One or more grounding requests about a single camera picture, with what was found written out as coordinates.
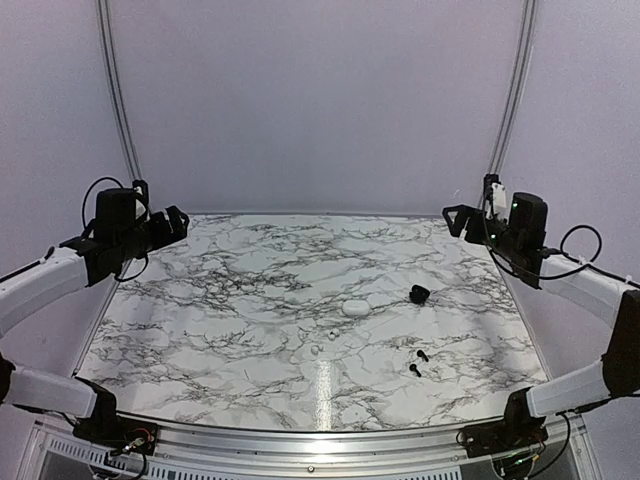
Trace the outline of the black earbud charging case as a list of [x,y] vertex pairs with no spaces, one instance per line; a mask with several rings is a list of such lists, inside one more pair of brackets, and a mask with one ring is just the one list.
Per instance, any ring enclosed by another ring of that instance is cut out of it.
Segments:
[[409,292],[409,299],[416,305],[423,305],[429,299],[430,295],[431,292],[427,288],[414,284]]

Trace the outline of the white earbud charging case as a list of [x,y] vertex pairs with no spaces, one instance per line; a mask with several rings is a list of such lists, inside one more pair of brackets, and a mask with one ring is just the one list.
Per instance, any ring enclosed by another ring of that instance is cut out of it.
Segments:
[[371,311],[371,306],[365,300],[347,300],[341,306],[342,313],[347,317],[364,317]]

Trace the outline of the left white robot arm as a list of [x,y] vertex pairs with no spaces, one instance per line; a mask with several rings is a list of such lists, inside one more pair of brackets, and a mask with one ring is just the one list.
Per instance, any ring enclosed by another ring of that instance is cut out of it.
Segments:
[[[186,238],[190,219],[176,206],[152,213],[146,183],[99,192],[95,215],[83,232],[50,248],[40,259],[1,278],[1,334],[44,307],[77,291],[122,275],[126,263]],[[109,392],[89,381],[1,359],[1,401],[29,410],[87,419],[106,445],[125,438],[126,423],[110,406]]]

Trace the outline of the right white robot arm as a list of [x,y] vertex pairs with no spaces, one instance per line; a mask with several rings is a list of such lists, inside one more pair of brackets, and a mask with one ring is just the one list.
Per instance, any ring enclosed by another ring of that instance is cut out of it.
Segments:
[[611,329],[605,353],[593,364],[509,396],[495,438],[515,448],[536,424],[568,411],[589,411],[639,394],[639,286],[571,257],[562,247],[545,246],[548,205],[540,197],[504,187],[487,188],[479,208],[442,211],[449,232],[483,245],[497,267],[536,289],[561,297],[602,320]]

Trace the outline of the black earbud upper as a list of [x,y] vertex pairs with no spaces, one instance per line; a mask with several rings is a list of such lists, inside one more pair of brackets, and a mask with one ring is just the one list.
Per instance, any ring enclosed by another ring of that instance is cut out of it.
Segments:
[[416,352],[416,355],[417,355],[418,358],[422,359],[425,362],[429,361],[429,357],[427,356],[427,354],[423,350],[418,350]]

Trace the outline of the black earbud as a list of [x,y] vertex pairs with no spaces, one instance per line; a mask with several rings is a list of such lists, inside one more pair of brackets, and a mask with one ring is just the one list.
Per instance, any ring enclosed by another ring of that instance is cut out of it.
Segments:
[[409,370],[411,372],[413,372],[417,377],[421,377],[422,376],[421,372],[419,371],[418,367],[415,364],[411,364],[409,366]]
[[427,354],[423,350],[418,350],[416,352],[416,355],[417,355],[418,358],[422,359],[425,362],[429,361],[429,357],[427,356]]

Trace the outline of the black earbud lower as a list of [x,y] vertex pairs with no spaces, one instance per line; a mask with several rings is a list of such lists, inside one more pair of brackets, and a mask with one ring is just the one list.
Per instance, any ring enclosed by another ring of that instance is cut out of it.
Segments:
[[411,364],[409,366],[409,370],[411,372],[413,372],[417,377],[421,377],[422,376],[421,372],[419,371],[418,367],[415,364]]

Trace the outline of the right aluminium corner post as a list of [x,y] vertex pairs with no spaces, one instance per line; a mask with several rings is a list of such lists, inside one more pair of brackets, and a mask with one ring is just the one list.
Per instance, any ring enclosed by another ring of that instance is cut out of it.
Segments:
[[538,1],[526,0],[523,3],[514,65],[507,91],[506,102],[499,124],[498,133],[491,154],[488,167],[490,174],[499,174],[505,164],[505,159],[515,125],[518,108],[520,106],[527,72],[529,68],[535,24],[538,11]]

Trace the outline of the aluminium corner post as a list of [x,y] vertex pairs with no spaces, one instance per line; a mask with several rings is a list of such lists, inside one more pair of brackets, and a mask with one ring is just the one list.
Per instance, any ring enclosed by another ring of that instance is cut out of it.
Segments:
[[126,168],[132,180],[142,180],[142,168],[127,114],[124,91],[119,74],[111,5],[107,0],[96,0],[95,6],[109,98]]
[[505,164],[505,159],[515,125],[518,108],[520,106],[527,72],[529,68],[535,24],[538,11],[538,1],[526,0],[523,3],[514,65],[507,91],[506,102],[499,124],[498,133],[491,154],[488,167],[490,174],[499,174]]

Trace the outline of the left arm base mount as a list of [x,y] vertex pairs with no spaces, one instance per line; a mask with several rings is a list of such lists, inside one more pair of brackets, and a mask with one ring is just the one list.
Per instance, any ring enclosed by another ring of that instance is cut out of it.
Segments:
[[152,455],[158,440],[157,423],[117,416],[114,423],[99,424],[78,420],[73,427],[76,438],[111,449],[115,455],[139,453]]

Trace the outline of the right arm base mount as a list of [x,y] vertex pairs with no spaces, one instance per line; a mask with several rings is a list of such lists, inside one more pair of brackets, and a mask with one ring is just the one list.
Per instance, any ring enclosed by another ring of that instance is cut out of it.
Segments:
[[533,430],[513,432],[501,420],[467,425],[456,435],[456,442],[465,449],[469,458],[541,446],[547,440],[548,432],[543,425],[536,425]]

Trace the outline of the left aluminium corner post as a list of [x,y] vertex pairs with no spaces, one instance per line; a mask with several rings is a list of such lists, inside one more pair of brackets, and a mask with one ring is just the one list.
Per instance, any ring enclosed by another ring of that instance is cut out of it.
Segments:
[[96,0],[95,6],[109,98],[126,168],[132,180],[142,180],[142,168],[127,114],[124,91],[119,74],[111,5],[107,0]]

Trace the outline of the aluminium front frame rail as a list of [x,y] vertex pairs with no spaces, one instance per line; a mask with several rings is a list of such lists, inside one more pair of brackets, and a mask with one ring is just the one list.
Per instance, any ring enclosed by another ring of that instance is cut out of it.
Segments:
[[471,458],[458,426],[362,433],[277,432],[155,420],[153,452],[114,456],[60,418],[32,428],[19,479],[599,479],[584,422],[548,420],[547,439]]

